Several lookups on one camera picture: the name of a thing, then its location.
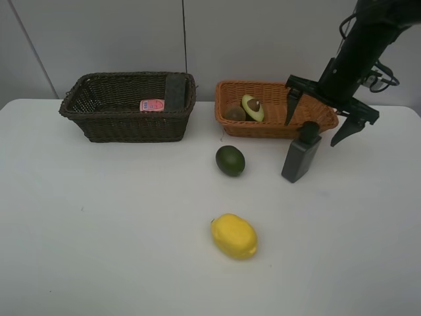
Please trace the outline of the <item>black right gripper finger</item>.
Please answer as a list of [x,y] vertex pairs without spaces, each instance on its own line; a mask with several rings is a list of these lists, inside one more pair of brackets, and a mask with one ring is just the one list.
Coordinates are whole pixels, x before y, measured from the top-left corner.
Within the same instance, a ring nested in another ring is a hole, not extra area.
[[361,132],[365,127],[366,121],[348,116],[345,119],[345,122],[342,124],[342,126],[339,128],[339,130],[335,133],[333,136],[330,145],[332,147],[335,147],[339,142],[344,140],[345,138]]
[[284,125],[288,126],[293,118],[295,109],[297,108],[303,92],[295,88],[290,88],[287,93],[287,111]]

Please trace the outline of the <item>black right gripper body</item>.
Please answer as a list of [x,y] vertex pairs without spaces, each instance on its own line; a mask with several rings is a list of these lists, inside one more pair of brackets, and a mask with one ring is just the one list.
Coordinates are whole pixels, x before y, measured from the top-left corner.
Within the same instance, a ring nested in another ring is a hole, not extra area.
[[374,124],[380,117],[379,111],[353,97],[357,89],[355,82],[344,82],[335,74],[322,75],[319,81],[290,75],[285,86],[301,90],[302,96],[309,95],[331,108],[370,124]]

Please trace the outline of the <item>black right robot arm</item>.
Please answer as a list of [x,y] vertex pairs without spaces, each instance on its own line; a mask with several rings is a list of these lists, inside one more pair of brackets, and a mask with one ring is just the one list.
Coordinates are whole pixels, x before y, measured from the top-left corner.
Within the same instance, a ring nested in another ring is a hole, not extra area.
[[354,94],[366,80],[379,59],[405,30],[420,23],[419,1],[358,1],[348,17],[355,23],[343,34],[339,53],[330,59],[319,81],[291,75],[286,83],[289,124],[303,95],[309,95],[336,109],[346,120],[331,140],[335,146],[345,138],[362,131],[366,123],[374,124],[377,110],[355,99]]

